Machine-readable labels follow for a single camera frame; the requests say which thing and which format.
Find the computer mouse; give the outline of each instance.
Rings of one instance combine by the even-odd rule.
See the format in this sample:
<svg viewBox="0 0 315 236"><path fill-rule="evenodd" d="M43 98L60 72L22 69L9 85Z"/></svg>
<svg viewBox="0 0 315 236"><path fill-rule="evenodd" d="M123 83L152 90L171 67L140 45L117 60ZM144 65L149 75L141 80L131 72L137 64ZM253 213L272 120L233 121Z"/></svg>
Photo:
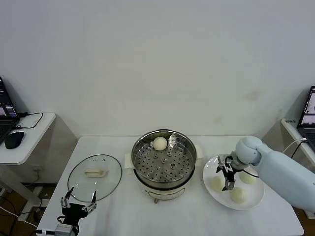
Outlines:
<svg viewBox="0 0 315 236"><path fill-rule="evenodd" d="M7 149L14 149L18 147L24 137L24 132L15 132L8 135L5 140L4 144Z"/></svg>

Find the floor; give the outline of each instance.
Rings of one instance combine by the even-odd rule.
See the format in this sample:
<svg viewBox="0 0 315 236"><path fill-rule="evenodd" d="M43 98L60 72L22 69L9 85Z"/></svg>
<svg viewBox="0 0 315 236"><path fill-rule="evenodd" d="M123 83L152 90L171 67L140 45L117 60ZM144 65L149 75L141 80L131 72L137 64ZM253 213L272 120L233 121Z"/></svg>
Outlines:
<svg viewBox="0 0 315 236"><path fill-rule="evenodd" d="M50 199L54 193L56 186L44 186L39 197L41 199ZM26 200L22 198L19 194L12 191L12 193L7 193L6 197L11 201L16 209L16 212L19 213L22 211L23 206L26 204ZM14 212L12 205L4 199L0 198L0 206ZM45 211L44 207L41 207L40 211L37 213L37 218L40 220ZM299 218L303 229L304 236L315 236L315 219L310 220L306 217L305 213L301 209L294 208L294 211ZM0 214L8 215L5 211L0 209ZM13 216L1 216L0 215L0 236L31 236L31 233L35 228L31 225L26 224L25 222L20 222ZM31 213L27 219L28 222L38 225L34 219L34 213Z"/></svg>
<svg viewBox="0 0 315 236"><path fill-rule="evenodd" d="M41 191L39 197L41 199L50 199L56 186L44 186L43 190ZM16 209L16 212L19 214L21 213L24 205L26 204L26 200L21 197L16 192L12 191L12 193L6 193L4 195L9 201L11 201ZM7 209L10 212L14 213L14 209L12 205L3 198L0 198L0 206L4 209ZM45 211L44 207L41 207L40 211L36 214L35 218L37 217L38 220L41 219ZM14 216L2 216L8 215L7 212L0 209L0 236L31 236L31 233L35 230L34 226L31 226L25 222L18 221ZM38 222L34 219L34 213L31 213L27 221L38 225Z"/></svg>
<svg viewBox="0 0 315 236"><path fill-rule="evenodd" d="M308 219L303 210L293 208L304 229L304 236L315 236L315 219Z"/></svg>

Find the glass pot lid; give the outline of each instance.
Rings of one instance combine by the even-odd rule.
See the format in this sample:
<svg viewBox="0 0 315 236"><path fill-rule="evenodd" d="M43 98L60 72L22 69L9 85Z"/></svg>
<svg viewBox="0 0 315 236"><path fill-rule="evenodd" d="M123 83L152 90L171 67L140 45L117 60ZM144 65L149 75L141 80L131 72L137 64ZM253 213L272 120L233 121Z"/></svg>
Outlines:
<svg viewBox="0 0 315 236"><path fill-rule="evenodd" d="M74 187L71 195L81 201L90 202L96 191L96 201L111 194L122 177L122 167L116 158L100 154L90 156L70 173L68 190Z"/></svg>

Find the pot handle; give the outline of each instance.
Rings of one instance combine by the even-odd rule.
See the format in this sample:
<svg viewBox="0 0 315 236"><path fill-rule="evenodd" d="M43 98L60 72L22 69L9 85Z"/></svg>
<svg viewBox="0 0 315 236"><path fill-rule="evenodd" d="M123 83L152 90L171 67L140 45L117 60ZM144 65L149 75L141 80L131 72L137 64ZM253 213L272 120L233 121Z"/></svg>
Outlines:
<svg viewBox="0 0 315 236"><path fill-rule="evenodd" d="M196 167L200 167L203 164L204 155L203 155L203 152L199 146L195 145L195 148L196 148L196 153L197 153Z"/></svg>
<svg viewBox="0 0 315 236"><path fill-rule="evenodd" d="M134 165L131 161L131 154L125 154L125 169L128 169L129 174L133 174Z"/></svg>

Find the steamed bun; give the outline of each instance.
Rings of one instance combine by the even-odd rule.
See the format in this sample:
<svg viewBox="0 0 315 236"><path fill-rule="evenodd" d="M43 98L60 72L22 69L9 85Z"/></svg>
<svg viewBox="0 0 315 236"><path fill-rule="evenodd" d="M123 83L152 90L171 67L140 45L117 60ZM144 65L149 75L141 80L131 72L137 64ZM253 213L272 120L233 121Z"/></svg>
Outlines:
<svg viewBox="0 0 315 236"><path fill-rule="evenodd" d="M230 197L235 203L244 203L247 200L246 192L243 188L235 187L230 190Z"/></svg>
<svg viewBox="0 0 315 236"><path fill-rule="evenodd" d="M250 176L249 174L245 173L245 172L241 172L240 173L240 179L246 183L246 184L253 184L256 182L256 178L253 176Z"/></svg>
<svg viewBox="0 0 315 236"><path fill-rule="evenodd" d="M215 176L210 179L210 187L216 192L222 192L223 181L220 176Z"/></svg>
<svg viewBox="0 0 315 236"><path fill-rule="evenodd" d="M157 137L153 141L153 148L157 151L162 151L167 147L167 140L163 137Z"/></svg>

